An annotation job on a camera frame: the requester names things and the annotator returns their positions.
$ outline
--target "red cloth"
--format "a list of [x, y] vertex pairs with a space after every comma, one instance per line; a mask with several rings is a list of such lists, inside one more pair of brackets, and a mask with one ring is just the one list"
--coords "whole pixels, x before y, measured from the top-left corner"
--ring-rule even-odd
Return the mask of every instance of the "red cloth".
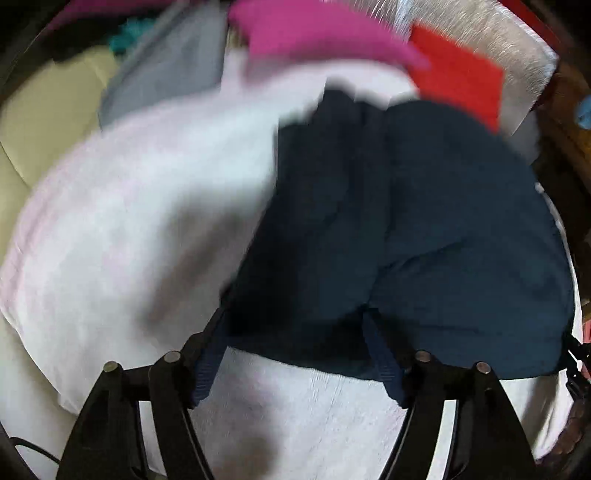
[[413, 26], [410, 41], [431, 62], [427, 70], [409, 69], [421, 98], [456, 106], [496, 132], [502, 68], [420, 25]]

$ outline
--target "pile of laundry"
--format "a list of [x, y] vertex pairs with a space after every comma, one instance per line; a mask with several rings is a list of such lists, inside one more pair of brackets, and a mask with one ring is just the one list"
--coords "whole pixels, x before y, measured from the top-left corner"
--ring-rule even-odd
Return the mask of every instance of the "pile of laundry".
[[[234, 349], [191, 414], [219, 479], [379, 476], [404, 411], [371, 381], [368, 307], [444, 363], [491, 364], [522, 417], [582, 327], [557, 213], [498, 134], [504, 73], [341, 3], [174, 4], [22, 211], [0, 310], [78, 412], [106, 361], [153, 363], [222, 299]], [[552, 378], [537, 456], [568, 414]]]

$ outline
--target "light blue object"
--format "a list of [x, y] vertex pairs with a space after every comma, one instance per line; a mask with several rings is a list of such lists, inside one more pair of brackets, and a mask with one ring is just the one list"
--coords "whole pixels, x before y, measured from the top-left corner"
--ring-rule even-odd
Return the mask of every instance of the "light blue object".
[[130, 18], [119, 27], [119, 33], [109, 38], [109, 48], [115, 55], [125, 54], [139, 38], [154, 26], [152, 18]]
[[591, 130], [591, 95], [587, 95], [579, 103], [574, 121], [579, 127]]
[[158, 17], [111, 79], [99, 108], [100, 127], [158, 102], [220, 85], [228, 9], [216, 1], [179, 1]]

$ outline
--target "black cable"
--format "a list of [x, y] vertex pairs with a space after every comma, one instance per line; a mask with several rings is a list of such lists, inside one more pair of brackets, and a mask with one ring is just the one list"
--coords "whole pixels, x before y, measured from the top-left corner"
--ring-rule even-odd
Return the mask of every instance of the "black cable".
[[54, 457], [47, 450], [44, 450], [41, 447], [38, 447], [34, 443], [28, 442], [25, 439], [22, 439], [22, 438], [19, 438], [19, 437], [10, 437], [10, 442], [12, 443], [12, 446], [13, 447], [21, 446], [21, 447], [29, 448], [31, 450], [34, 450], [37, 453], [42, 454], [43, 456], [45, 456], [47, 458], [49, 458], [49, 460], [52, 460], [53, 462], [57, 463], [58, 465], [60, 464], [59, 459], [57, 459], [56, 457]]

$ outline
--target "silver fabric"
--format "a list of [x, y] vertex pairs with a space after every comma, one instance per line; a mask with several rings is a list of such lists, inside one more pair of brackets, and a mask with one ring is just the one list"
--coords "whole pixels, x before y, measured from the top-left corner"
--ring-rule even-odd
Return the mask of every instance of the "silver fabric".
[[390, 25], [404, 38], [411, 24], [420, 22], [500, 65], [505, 80], [499, 124], [506, 135], [517, 130], [556, 69], [556, 53], [495, 0], [337, 1]]

